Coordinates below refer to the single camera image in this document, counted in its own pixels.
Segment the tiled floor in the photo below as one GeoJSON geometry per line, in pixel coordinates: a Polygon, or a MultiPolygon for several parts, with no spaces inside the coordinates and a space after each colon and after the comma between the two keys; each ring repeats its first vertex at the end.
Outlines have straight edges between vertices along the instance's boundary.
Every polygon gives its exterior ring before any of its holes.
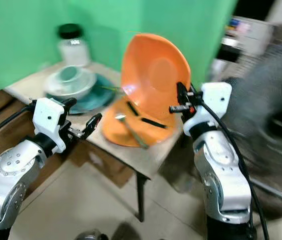
{"type": "MultiPolygon", "coordinates": [[[[145,194],[145,222],[140,223],[134,216],[134,177],[119,189],[90,164],[78,168],[67,161],[24,201],[9,240],[73,240],[93,228],[112,240],[203,239],[199,184],[179,194],[157,175],[146,183],[145,194]]],[[[272,240],[282,240],[282,220],[269,228],[272,240]]]]}

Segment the green wall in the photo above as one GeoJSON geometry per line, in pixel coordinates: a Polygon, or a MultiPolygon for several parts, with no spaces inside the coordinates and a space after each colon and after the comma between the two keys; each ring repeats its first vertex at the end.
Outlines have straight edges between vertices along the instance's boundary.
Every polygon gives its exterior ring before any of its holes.
{"type": "Polygon", "coordinates": [[[236,0],[69,0],[73,20],[84,26],[97,62],[121,69],[138,32],[161,35],[184,54],[192,82],[205,81],[236,0]]]}
{"type": "Polygon", "coordinates": [[[84,27],[94,61],[121,69],[138,32],[155,33],[185,55],[198,86],[236,0],[0,0],[0,89],[60,61],[56,26],[84,27]]]}

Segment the white bowl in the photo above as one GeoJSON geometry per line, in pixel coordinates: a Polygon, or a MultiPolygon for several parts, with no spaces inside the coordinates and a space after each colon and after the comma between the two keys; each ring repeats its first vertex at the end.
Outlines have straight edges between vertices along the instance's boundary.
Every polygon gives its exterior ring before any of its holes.
{"type": "Polygon", "coordinates": [[[65,93],[64,86],[58,79],[59,72],[51,74],[45,82],[44,91],[50,95],[56,96],[60,99],[76,98],[81,99],[86,96],[96,83],[96,75],[88,69],[82,68],[82,81],[85,85],[82,89],[76,92],[65,93]]]}

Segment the wooden table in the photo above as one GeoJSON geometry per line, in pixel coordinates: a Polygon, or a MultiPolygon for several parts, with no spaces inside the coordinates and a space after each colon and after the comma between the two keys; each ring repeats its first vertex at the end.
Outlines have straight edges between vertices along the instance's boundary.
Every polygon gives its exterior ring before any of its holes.
{"type": "MultiPolygon", "coordinates": [[[[46,68],[40,72],[34,73],[28,77],[25,77],[14,84],[6,87],[4,90],[19,99],[25,104],[29,104],[32,100],[44,97],[43,86],[46,78],[58,71],[63,67],[63,63],[58,63],[54,66],[46,68]]],[[[113,82],[116,86],[120,86],[121,77],[120,73],[114,71],[99,63],[92,63],[88,69],[101,74],[113,82]]],[[[83,115],[72,115],[68,119],[72,122],[74,128],[83,129],[88,119],[97,112],[104,113],[106,107],[99,108],[83,115]]],[[[102,150],[106,151],[110,155],[117,158],[133,169],[136,173],[137,179],[137,193],[138,193],[138,218],[141,222],[144,221],[144,184],[146,180],[150,180],[158,172],[160,166],[164,162],[165,158],[173,148],[175,142],[179,138],[182,128],[181,119],[178,118],[178,127],[175,133],[162,143],[156,144],[147,150],[140,147],[127,147],[120,146],[109,142],[102,134],[102,121],[99,127],[91,134],[87,141],[98,146],[102,150]]]]}

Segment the black cable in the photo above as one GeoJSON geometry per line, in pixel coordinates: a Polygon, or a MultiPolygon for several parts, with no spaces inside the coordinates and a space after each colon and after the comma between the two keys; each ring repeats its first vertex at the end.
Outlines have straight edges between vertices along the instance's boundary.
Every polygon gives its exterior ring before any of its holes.
{"type": "Polygon", "coordinates": [[[205,103],[203,100],[201,100],[200,105],[206,109],[206,111],[208,111],[210,113],[210,115],[212,115],[212,117],[217,121],[217,123],[222,127],[224,133],[226,134],[227,138],[229,139],[229,141],[231,142],[238,158],[239,158],[239,167],[240,170],[242,171],[243,175],[245,176],[247,182],[249,183],[250,189],[251,189],[251,193],[252,193],[252,197],[254,199],[254,203],[256,205],[256,208],[259,212],[260,215],[260,219],[261,219],[261,224],[262,224],[262,228],[263,228],[263,233],[264,233],[264,238],[265,240],[269,240],[269,233],[268,233],[268,229],[267,229],[267,225],[266,225],[266,220],[265,220],[265,216],[264,216],[264,212],[263,209],[261,207],[260,201],[255,193],[255,190],[253,188],[253,185],[251,183],[250,180],[250,176],[249,173],[247,171],[247,167],[245,165],[245,162],[243,160],[243,156],[239,150],[239,147],[237,146],[235,140],[233,139],[230,131],[227,129],[227,127],[225,126],[225,124],[222,122],[222,120],[213,112],[213,110],[211,110],[205,103]]]}
{"type": "Polygon", "coordinates": [[[23,107],[20,111],[18,111],[18,112],[16,112],[16,113],[12,114],[11,116],[9,116],[7,119],[5,119],[4,121],[2,121],[2,122],[0,123],[0,129],[1,129],[3,126],[7,125],[10,121],[12,121],[13,119],[15,119],[17,116],[19,116],[21,113],[26,112],[26,111],[28,111],[28,110],[30,110],[30,107],[29,107],[29,106],[25,106],[25,107],[23,107]]]}

